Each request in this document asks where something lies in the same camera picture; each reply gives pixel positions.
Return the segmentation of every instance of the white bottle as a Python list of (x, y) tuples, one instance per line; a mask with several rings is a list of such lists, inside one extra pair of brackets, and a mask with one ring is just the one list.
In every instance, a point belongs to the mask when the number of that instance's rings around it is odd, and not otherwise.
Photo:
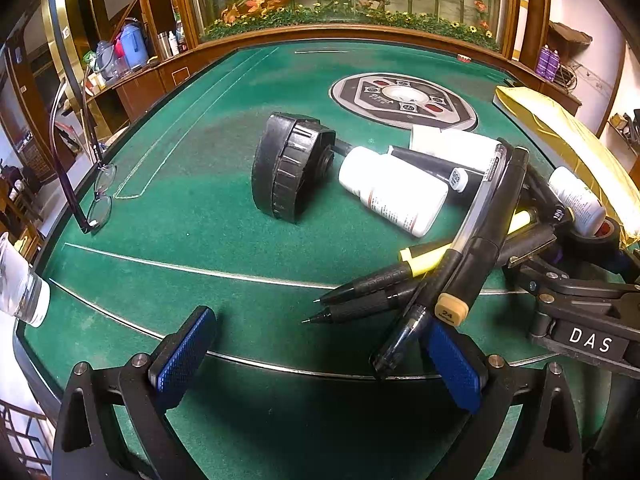
[(484, 173), (494, 158), (498, 141), (478, 134), (414, 124), (409, 149), (448, 160)]
[(178, 50), (178, 40), (175, 39), (172, 31), (169, 31), (169, 46), (171, 47), (171, 52), (174, 56), (180, 54), (180, 51)]
[(598, 197), (570, 170), (560, 166), (551, 174), (549, 187), (560, 202), (574, 212), (574, 227), (582, 236), (593, 236), (607, 215)]
[(449, 189), (408, 162), (363, 146), (344, 158), (338, 180), (366, 207), (415, 237), (424, 236), (433, 225)]

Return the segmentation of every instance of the white lettering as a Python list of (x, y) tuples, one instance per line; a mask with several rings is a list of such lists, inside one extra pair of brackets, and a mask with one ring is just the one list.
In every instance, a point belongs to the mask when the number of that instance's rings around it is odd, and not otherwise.
[(577, 343), (578, 341), (580, 341), (580, 338), (582, 337), (582, 330), (580, 330), (579, 328), (574, 328), (574, 331), (571, 334), (571, 337), (569, 338), (569, 341), (571, 341), (572, 343)]
[(598, 350), (600, 350), (601, 352), (607, 352), (609, 351), (609, 343), (611, 343), (611, 338), (610, 337), (606, 337), (604, 338), (604, 340), (602, 341), (602, 346), (606, 348), (598, 348)]
[(591, 348), (593, 348), (593, 344), (596, 342), (596, 335), (595, 334), (591, 334), (591, 337), (587, 339), (587, 342), (582, 345), (582, 346), (590, 346)]

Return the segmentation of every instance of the textured blue pad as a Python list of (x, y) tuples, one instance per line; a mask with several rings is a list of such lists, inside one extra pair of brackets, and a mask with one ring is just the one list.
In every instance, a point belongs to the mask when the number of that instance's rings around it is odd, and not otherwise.
[(475, 413), (481, 401), (480, 378), (438, 320), (431, 325), (427, 350), (457, 406)]
[(187, 391), (189, 380), (207, 354), (216, 333), (216, 315), (207, 308), (158, 374), (157, 404), (162, 410), (175, 408)]

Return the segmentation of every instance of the blue gripper pad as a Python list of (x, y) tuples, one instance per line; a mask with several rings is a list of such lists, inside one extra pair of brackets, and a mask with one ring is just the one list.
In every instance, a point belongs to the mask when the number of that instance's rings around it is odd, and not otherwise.
[(216, 315), (208, 306), (201, 305), (178, 332), (162, 340), (156, 349), (158, 356), (148, 370), (148, 378), (156, 389), (158, 410), (165, 412), (180, 404), (215, 335)]
[(482, 388), (488, 375), (479, 359), (478, 347), (468, 336), (438, 320), (433, 321), (425, 343), (454, 402), (459, 408), (475, 413), (480, 407)]

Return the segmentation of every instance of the glass of water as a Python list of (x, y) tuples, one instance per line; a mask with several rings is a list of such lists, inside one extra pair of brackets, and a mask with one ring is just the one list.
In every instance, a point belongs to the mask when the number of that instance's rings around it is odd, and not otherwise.
[(40, 326), (49, 308), (49, 283), (34, 271), (9, 241), (0, 237), (0, 311)]

